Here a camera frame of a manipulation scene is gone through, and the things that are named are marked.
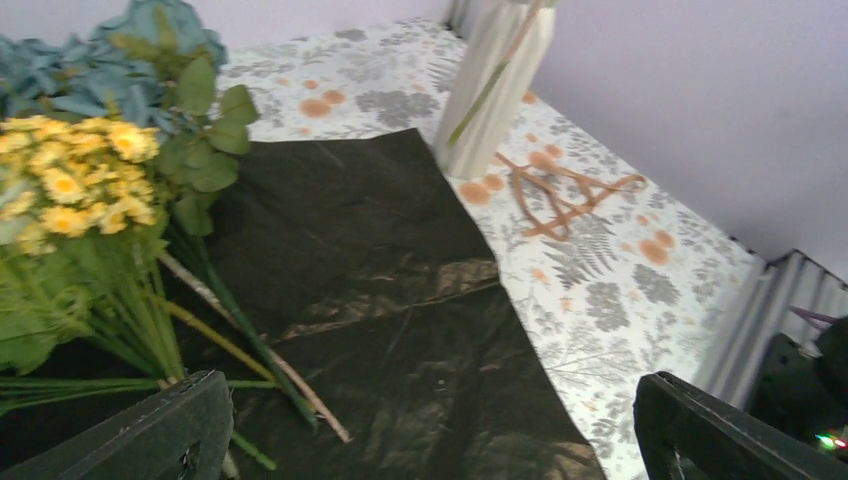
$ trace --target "blue hydrangea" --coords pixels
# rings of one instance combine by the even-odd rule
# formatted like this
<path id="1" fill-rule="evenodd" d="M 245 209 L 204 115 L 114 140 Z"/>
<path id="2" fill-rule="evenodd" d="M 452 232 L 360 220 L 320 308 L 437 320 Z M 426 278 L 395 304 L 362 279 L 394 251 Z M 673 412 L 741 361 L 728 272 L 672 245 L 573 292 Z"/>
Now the blue hydrangea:
<path id="1" fill-rule="evenodd" d="M 164 9 L 179 53 L 205 46 L 216 69 L 226 63 L 218 34 L 203 28 L 190 5 L 182 0 L 132 0 L 124 15 L 95 27 L 87 41 L 73 35 L 55 47 L 36 39 L 13 42 L 0 35 L 0 116 L 46 113 L 39 101 L 43 96 L 50 97 L 57 110 L 86 117 L 106 115 L 107 104 L 115 102 L 124 119 L 169 133 L 171 114 L 160 108 L 163 88 L 153 65 L 128 59 L 109 41 L 113 33 L 122 33 L 156 44 L 156 7 Z"/>

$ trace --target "green led light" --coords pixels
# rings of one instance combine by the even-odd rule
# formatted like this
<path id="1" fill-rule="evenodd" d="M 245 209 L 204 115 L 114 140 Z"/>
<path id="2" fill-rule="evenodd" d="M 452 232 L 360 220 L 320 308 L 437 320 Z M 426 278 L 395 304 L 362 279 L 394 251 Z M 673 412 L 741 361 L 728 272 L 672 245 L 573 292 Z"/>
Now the green led light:
<path id="1" fill-rule="evenodd" d="M 831 450 L 836 446 L 833 443 L 833 439 L 830 438 L 830 437 L 825 437 L 823 435 L 816 435 L 816 437 L 818 437 L 819 440 L 821 440 L 822 446 L 827 450 Z"/>

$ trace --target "brown twig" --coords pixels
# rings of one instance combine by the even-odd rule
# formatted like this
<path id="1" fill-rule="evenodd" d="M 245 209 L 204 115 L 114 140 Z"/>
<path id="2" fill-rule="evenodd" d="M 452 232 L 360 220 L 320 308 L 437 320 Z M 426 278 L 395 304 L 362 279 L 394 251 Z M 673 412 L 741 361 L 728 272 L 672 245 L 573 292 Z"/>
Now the brown twig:
<path id="1" fill-rule="evenodd" d="M 238 325 L 236 324 L 235 319 L 224 308 L 221 300 L 215 295 L 215 293 L 210 289 L 205 283 L 203 283 L 199 278 L 197 278 L 193 273 L 191 273 L 188 269 L 182 266 L 180 262 L 177 261 L 174 257 L 169 255 L 168 253 L 163 253 L 159 255 L 159 260 L 168 268 L 174 275 L 177 276 L 180 280 L 185 282 L 189 287 L 192 288 L 198 295 L 200 295 L 206 303 L 209 304 L 216 312 L 218 312 L 227 322 L 238 329 Z M 280 369 L 285 372 L 286 375 L 291 379 L 292 383 L 297 385 L 300 391 L 303 393 L 303 396 L 315 407 L 315 411 L 320 413 L 330 425 L 330 428 L 336 432 L 336 435 L 341 439 L 344 443 L 350 443 L 350 433 L 348 433 L 347 429 L 339 422 L 335 415 L 330 411 L 329 408 L 324 404 L 323 401 L 318 397 L 314 390 L 306 383 L 306 381 L 301 377 L 295 369 L 289 365 L 288 362 L 282 359 L 276 352 L 268 349 L 271 355 L 271 358 L 274 360 L 274 363 L 277 364 Z"/>

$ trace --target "black metal frame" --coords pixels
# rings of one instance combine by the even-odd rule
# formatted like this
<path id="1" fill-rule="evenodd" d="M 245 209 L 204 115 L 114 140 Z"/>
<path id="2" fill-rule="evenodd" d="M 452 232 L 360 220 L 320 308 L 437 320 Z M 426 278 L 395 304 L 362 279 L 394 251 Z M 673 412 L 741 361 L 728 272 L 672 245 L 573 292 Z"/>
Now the black metal frame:
<path id="1" fill-rule="evenodd" d="M 0 480 L 217 480 L 232 431 L 224 374 L 199 372 Z"/>
<path id="2" fill-rule="evenodd" d="M 642 377 L 634 414 L 652 480 L 848 478 L 848 466 L 667 372 Z"/>

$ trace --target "floral patterned surface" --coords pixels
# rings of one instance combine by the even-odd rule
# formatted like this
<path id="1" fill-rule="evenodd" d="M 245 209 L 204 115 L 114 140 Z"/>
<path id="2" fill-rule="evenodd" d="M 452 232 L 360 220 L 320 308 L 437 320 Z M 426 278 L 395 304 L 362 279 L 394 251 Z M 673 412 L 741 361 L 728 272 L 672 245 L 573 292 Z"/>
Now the floral patterned surface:
<path id="1" fill-rule="evenodd" d="M 250 87 L 262 114 L 256 140 L 367 138 L 411 127 L 431 140 L 463 50 L 437 23 L 410 20 L 233 52 L 221 87 Z M 501 153 L 606 182 L 634 173 L 532 92 Z M 493 160 L 488 173 L 449 180 L 608 477 L 645 478 L 632 417 L 639 377 L 668 370 L 691 379 L 752 257 L 652 183 L 581 216 L 567 242 L 525 238 L 529 224 L 506 188 L 509 168 Z M 548 180 L 564 198 L 579 198 L 570 180 Z M 541 191 L 526 189 L 526 197 L 544 212 Z"/>

